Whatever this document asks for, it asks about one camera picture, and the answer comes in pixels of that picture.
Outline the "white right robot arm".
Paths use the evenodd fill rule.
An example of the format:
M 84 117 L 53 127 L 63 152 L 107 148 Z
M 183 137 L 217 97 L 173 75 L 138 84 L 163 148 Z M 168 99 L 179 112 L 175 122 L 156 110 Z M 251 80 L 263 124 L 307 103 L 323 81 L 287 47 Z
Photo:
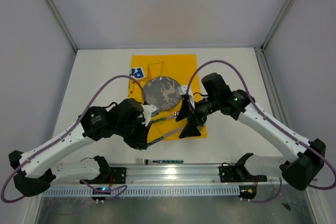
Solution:
M 202 84 L 207 95 L 198 102 L 186 85 L 178 89 L 182 105 L 176 120 L 187 120 L 180 138 L 200 136 L 207 116 L 219 111 L 253 129 L 282 154 L 281 157 L 246 154 L 235 167 L 237 178 L 248 180 L 253 175 L 265 175 L 280 177 L 297 190 L 309 186 L 324 166 L 326 149 L 321 140 L 311 141 L 293 132 L 249 98 L 244 90 L 231 91 L 217 73 L 204 77 Z

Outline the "knife with green handle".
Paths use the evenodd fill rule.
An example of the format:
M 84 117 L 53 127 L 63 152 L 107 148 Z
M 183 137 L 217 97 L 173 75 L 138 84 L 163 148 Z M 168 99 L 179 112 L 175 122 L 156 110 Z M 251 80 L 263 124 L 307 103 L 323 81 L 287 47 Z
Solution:
M 152 140 L 152 141 L 148 142 L 148 143 L 147 143 L 147 146 L 148 146 L 148 147 L 149 147 L 149 146 L 152 146 L 152 145 L 154 145 L 154 144 L 156 144 L 156 143 L 158 143 L 158 142 L 164 140 L 165 138 L 167 138 L 167 137 L 169 137 L 169 136 L 171 136 L 171 135 L 173 135 L 173 134 L 175 134 L 175 133 L 181 131 L 182 129 L 183 129 L 183 128 L 180 127 L 180 128 L 178 128 L 178 129 L 174 129 L 174 130 L 172 130 L 172 131 L 169 131 L 169 132 L 163 134 L 162 136 L 156 138 L 155 140 Z

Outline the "yellow Pikachu cloth placemat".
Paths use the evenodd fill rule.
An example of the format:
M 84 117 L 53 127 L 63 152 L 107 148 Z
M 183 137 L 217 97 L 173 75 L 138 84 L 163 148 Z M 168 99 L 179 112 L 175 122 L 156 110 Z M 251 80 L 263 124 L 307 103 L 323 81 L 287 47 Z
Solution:
M 181 86 L 186 86 L 196 69 L 196 55 L 134 55 L 131 59 L 130 76 L 137 80 L 142 88 L 149 80 L 160 76 L 171 77 Z M 180 110 L 181 104 L 182 100 L 175 108 L 168 111 L 160 111 L 153 120 L 173 115 L 174 112 Z M 185 125 L 186 119 L 179 122 L 174 119 L 169 119 L 154 123 L 148 134 L 148 142 L 155 140 L 169 131 L 180 127 L 183 128 Z M 165 138 L 165 140 L 177 140 L 180 133 L 181 131 Z

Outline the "grey reindeer plate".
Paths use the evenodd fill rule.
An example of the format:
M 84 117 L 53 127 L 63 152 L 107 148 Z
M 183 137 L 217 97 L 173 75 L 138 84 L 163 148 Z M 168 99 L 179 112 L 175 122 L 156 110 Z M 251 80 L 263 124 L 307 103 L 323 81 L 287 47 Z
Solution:
M 143 87 L 148 104 L 160 111 L 175 108 L 181 101 L 181 85 L 171 77 L 160 76 L 149 80 Z

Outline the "spoon with green handle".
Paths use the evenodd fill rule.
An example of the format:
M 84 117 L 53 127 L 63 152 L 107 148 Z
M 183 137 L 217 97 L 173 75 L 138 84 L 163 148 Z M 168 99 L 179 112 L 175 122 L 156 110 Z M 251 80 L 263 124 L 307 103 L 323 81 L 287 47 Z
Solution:
M 173 115 L 171 115 L 171 116 L 166 116 L 166 117 L 163 117 L 163 118 L 152 120 L 151 124 L 166 121 L 166 120 L 169 120 L 169 119 L 174 119 L 175 120 L 178 115 L 179 115 L 179 112 L 174 112 Z

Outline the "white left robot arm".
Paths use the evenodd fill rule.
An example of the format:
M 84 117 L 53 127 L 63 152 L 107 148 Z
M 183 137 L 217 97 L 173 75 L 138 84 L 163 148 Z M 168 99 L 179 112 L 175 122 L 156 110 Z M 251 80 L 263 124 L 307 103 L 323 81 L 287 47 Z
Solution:
M 125 99 L 112 105 L 111 109 L 101 106 L 88 108 L 64 132 L 31 151 L 11 152 L 8 157 L 15 171 L 15 188 L 23 196 L 32 197 L 58 183 L 107 182 L 111 169 L 104 157 L 95 156 L 77 163 L 64 163 L 62 159 L 113 135 L 122 137 L 133 149 L 147 149 L 151 119 L 159 114 L 159 108 L 150 104 L 141 105 L 135 99 Z

